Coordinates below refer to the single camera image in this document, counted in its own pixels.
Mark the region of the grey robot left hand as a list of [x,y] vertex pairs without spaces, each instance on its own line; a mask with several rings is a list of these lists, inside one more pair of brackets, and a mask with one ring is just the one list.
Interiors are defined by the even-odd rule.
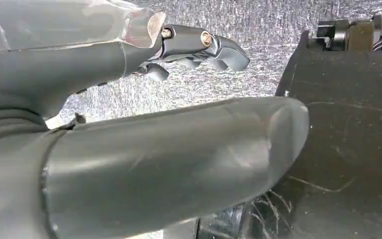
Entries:
[[0,0],[0,239],[122,239],[271,189],[309,130],[290,97],[235,98],[49,129],[67,98],[162,62],[243,71],[246,53],[125,0]]

